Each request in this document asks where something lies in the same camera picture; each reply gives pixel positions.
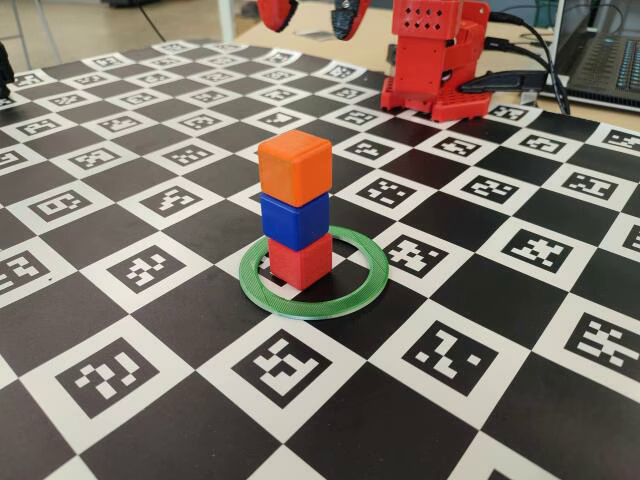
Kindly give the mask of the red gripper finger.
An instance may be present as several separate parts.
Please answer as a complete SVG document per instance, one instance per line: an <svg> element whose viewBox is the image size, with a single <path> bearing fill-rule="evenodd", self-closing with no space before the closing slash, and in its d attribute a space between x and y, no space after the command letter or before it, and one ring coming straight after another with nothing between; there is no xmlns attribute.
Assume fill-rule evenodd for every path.
<svg viewBox="0 0 640 480"><path fill-rule="evenodd" d="M297 0L258 0L258 13L262 23L274 32L284 30L295 14Z"/></svg>
<svg viewBox="0 0 640 480"><path fill-rule="evenodd" d="M349 40L356 33L370 5L369 0L336 0L331 24L338 40Z"/></svg>

